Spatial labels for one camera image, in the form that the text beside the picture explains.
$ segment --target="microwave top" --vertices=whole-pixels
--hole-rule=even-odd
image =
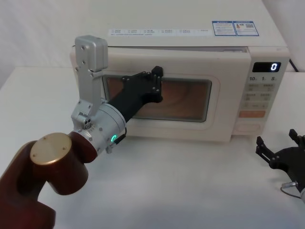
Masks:
[[[261,0],[90,0],[86,7],[79,26],[111,47],[287,46]]]

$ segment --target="label sticker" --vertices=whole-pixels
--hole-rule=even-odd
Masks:
[[[259,36],[253,21],[233,21],[233,24],[237,36]]]
[[[212,21],[215,36],[236,36],[232,21]]]
[[[109,29],[108,36],[116,37],[204,37],[211,36],[212,30],[204,29]]]

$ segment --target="microwave control panel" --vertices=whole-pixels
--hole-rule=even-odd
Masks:
[[[282,77],[278,74],[280,62],[255,62],[249,74],[239,118],[264,118],[272,105],[275,88]]]
[[[273,57],[262,58],[254,54],[233,134],[261,134],[288,61],[289,53],[285,50],[279,56]]]

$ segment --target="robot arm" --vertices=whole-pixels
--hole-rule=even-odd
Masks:
[[[52,133],[24,145],[0,179],[0,228],[51,229],[55,211],[37,201],[46,181],[60,195],[72,194],[88,178],[84,163],[107,153],[124,139],[126,123],[146,103],[162,101],[163,69],[123,76],[123,90],[108,103],[101,99],[101,77],[108,66],[106,40],[75,39],[75,71],[80,99],[73,113],[74,130]]]

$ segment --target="power cord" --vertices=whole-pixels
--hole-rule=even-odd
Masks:
[[[288,192],[285,192],[285,191],[283,190],[282,187],[280,187],[280,190],[281,190],[283,193],[285,193],[286,195],[289,195],[290,197],[295,197],[295,198],[300,199],[300,197],[298,197],[298,196],[295,196],[295,195],[292,195],[292,194],[290,194],[290,193],[288,193]]]
[[[289,59],[289,63],[291,64],[291,66],[294,68],[295,72],[298,73],[299,70],[297,69],[297,67],[295,66],[295,64],[292,62],[291,59]]]
[[[295,198],[300,199],[300,197],[292,195],[292,194],[284,191],[284,188],[296,187],[296,186],[298,186],[298,183],[296,181],[292,181],[292,182],[289,182],[289,183],[282,184],[280,190],[281,190],[281,192],[285,193],[286,195],[289,195],[290,197],[295,197]]]

